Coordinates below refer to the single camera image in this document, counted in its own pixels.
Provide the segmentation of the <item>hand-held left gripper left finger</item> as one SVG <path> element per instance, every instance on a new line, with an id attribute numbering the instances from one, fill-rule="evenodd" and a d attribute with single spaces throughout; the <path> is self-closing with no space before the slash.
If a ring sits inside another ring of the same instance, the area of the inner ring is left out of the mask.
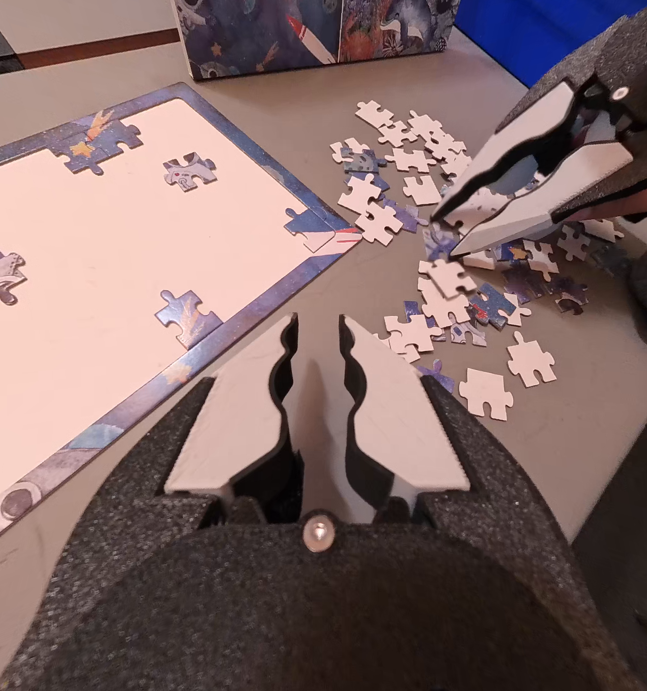
<path id="1" fill-rule="evenodd" d="M 284 399 L 299 317 L 290 313 L 220 367 L 164 483 L 165 494 L 278 499 L 298 466 Z"/>

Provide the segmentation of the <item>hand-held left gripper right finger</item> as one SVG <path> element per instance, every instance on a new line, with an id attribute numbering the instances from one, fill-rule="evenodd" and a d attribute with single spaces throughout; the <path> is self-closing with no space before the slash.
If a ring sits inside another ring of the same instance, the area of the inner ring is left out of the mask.
<path id="1" fill-rule="evenodd" d="M 348 315 L 338 318 L 347 416 L 345 473 L 364 502 L 380 511 L 397 497 L 410 511 L 423 493 L 469 491 L 422 376 Z"/>

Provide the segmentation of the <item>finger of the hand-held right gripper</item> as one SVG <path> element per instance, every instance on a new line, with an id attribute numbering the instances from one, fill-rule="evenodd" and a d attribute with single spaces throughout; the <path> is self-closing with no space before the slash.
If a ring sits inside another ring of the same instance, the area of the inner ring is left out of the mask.
<path id="1" fill-rule="evenodd" d="M 560 82 L 494 133 L 449 186 L 432 212 L 431 221 L 450 215 L 484 187 L 504 196 L 525 187 L 537 170 L 535 153 L 562 131 L 570 119 L 575 96 L 568 82 Z"/>
<path id="2" fill-rule="evenodd" d="M 616 141 L 579 147 L 563 159 L 543 183 L 511 200 L 490 219 L 475 225 L 450 255 L 472 254 L 523 238 L 530 231 L 549 228 L 560 207 L 632 161 L 632 153 Z"/>

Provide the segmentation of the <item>pile of jigsaw puzzle pieces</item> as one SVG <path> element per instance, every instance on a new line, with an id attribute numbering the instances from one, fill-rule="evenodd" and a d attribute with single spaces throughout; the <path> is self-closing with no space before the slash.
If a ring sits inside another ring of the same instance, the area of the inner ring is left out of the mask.
<path id="1" fill-rule="evenodd" d="M 422 173 L 419 177 L 404 178 L 405 196 L 412 197 L 420 206 L 439 200 L 439 189 L 430 174 L 431 166 L 440 164 L 445 176 L 455 182 L 457 173 L 466 170 L 467 164 L 472 162 L 465 144 L 447 134 L 441 123 L 429 115 L 410 110 L 407 124 L 390 119 L 381 124 L 380 104 L 360 101 L 357 107 L 356 116 L 382 133 L 379 143 L 393 144 L 392 154 L 387 154 L 381 163 L 393 162 L 398 171 L 408 172 L 414 168 Z M 423 140 L 421 150 L 405 151 L 405 143 L 416 143 L 420 137 Z M 381 191 L 385 183 L 375 173 L 372 175 L 371 164 L 364 163 L 371 160 L 373 151 L 355 142 L 347 139 L 347 148 L 341 142 L 330 147 L 333 158 L 349 168 L 347 185 L 350 191 L 338 202 L 346 209 L 359 212 L 356 229 L 362 231 L 362 237 L 388 245 L 391 231 L 416 231 L 419 224 L 425 224 L 423 230 L 427 231 L 424 239 L 428 259 L 419 262 L 417 283 L 423 299 L 422 310 L 419 311 L 417 303 L 406 301 L 406 323 L 394 316 L 385 317 L 390 336 L 383 342 L 412 363 L 419 359 L 420 352 L 431 352 L 435 341 L 446 341 L 444 332 L 448 328 L 453 343 L 465 343 L 465 334 L 471 333 L 473 345 L 486 347 L 486 335 L 480 325 L 491 324 L 499 330 L 509 325 L 515 329 L 512 336 L 515 342 L 506 349 L 510 372 L 518 376 L 526 388 L 556 381 L 552 354 L 543 351 L 536 340 L 525 341 L 520 332 L 521 317 L 531 315 L 531 310 L 525 306 L 530 301 L 528 295 L 531 293 L 539 298 L 553 294 L 560 311 L 571 315 L 582 314 L 588 300 L 587 286 L 560 274 L 556 262 L 550 261 L 554 249 L 551 244 L 529 238 L 522 240 L 518 236 L 467 253 L 462 259 L 449 257 L 459 244 L 458 240 L 466 239 L 468 232 L 479 223 L 491 219 L 509 203 L 534 190 L 535 183 L 543 181 L 543 177 L 533 173 L 532 180 L 526 180 L 527 185 L 521 185 L 515 194 L 498 194 L 488 187 L 479 190 L 463 207 L 447 215 L 444 223 L 450 228 L 443 232 L 438 222 L 429 228 L 428 221 L 419 217 L 417 208 L 401 208 Z M 585 261 L 588 254 L 591 257 L 587 248 L 593 244 L 593 239 L 596 241 L 595 256 L 603 260 L 604 266 L 608 264 L 609 268 L 613 258 L 627 258 L 624 250 L 615 245 L 624 235 L 611 220 L 586 220 L 543 229 L 544 236 L 550 234 L 556 235 L 557 246 L 564 251 L 567 261 Z M 501 264 L 506 267 L 502 272 L 505 292 L 490 283 L 477 286 L 466 272 L 469 267 L 495 271 Z M 467 368 L 466 377 L 466 381 L 459 382 L 459 395 L 468 402 L 469 412 L 483 417 L 483 407 L 488 404 L 492 419 L 507 420 L 507 408 L 513 405 L 514 399 L 505 389 L 504 378 L 473 367 Z"/>

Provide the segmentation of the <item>blue white puzzle piece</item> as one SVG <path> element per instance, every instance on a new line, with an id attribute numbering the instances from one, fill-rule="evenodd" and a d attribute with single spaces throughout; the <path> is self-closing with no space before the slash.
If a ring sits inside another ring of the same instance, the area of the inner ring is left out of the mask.
<path id="1" fill-rule="evenodd" d="M 301 236 L 303 245 L 313 254 L 336 236 L 336 231 L 311 209 L 297 213 L 287 208 L 285 213 L 291 220 L 284 225 L 284 228 L 294 236 Z"/>

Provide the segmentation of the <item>blue framed puzzle board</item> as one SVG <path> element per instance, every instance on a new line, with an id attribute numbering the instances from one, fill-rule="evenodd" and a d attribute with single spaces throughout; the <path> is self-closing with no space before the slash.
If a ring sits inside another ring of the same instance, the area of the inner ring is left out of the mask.
<path id="1" fill-rule="evenodd" d="M 48 149 L 96 113 L 0 146 L 0 251 L 26 262 L 0 301 L 0 536 L 362 239 L 187 84 L 111 109 L 143 144 L 102 176 Z M 192 152 L 217 180 L 166 184 Z M 311 253 L 287 208 L 335 238 Z M 223 324 L 185 350 L 155 317 L 164 289 Z"/>

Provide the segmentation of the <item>blue star puzzle piece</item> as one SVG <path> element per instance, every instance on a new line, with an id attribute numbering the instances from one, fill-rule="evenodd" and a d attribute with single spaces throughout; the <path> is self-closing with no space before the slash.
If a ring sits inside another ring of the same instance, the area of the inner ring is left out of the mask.
<path id="1" fill-rule="evenodd" d="M 66 157 L 65 167 L 72 173 L 87 169 L 96 176 L 102 176 L 104 172 L 100 163 L 109 157 L 104 143 L 90 139 L 85 133 L 52 142 L 48 149 L 55 156 Z"/>

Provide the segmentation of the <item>person's right hand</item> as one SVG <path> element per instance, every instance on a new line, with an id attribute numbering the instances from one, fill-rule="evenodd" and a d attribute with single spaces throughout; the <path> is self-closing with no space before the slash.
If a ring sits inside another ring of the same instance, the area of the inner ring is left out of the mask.
<path id="1" fill-rule="evenodd" d="M 566 222 L 604 220 L 647 214 L 647 188 L 625 198 L 599 203 L 570 214 Z"/>

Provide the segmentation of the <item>blue plastic bin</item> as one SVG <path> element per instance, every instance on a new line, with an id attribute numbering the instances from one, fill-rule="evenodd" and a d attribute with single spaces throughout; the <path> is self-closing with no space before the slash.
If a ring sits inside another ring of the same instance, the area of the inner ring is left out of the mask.
<path id="1" fill-rule="evenodd" d="M 460 1 L 455 25 L 531 87 L 569 53 L 647 1 Z"/>

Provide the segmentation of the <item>dark perforated panel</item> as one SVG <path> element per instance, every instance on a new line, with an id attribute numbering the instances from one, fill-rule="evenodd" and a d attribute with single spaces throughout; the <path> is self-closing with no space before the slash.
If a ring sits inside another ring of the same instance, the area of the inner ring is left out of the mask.
<path id="1" fill-rule="evenodd" d="M 647 688 L 647 424 L 573 550 L 605 627 Z"/>

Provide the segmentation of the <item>illustrated puzzle box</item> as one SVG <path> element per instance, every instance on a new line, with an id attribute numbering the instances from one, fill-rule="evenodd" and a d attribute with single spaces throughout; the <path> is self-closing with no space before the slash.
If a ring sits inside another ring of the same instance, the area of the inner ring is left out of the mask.
<path id="1" fill-rule="evenodd" d="M 459 1 L 172 1 L 190 74 L 212 80 L 442 53 Z"/>

